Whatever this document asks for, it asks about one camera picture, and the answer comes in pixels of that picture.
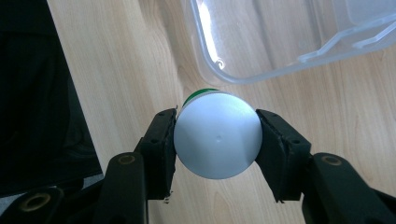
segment wood grain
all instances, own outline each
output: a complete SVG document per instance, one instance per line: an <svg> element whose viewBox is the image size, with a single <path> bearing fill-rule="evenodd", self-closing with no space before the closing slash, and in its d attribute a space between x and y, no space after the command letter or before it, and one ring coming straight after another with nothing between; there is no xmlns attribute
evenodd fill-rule
<svg viewBox="0 0 396 224"><path fill-rule="evenodd" d="M132 151L154 115L210 87L198 74L177 0L49 0L102 168ZM221 87L274 111L312 144L349 160L396 195L396 46L251 85ZM171 202L151 223L304 223L301 203L277 204L259 167L207 180L180 161Z"/></svg>

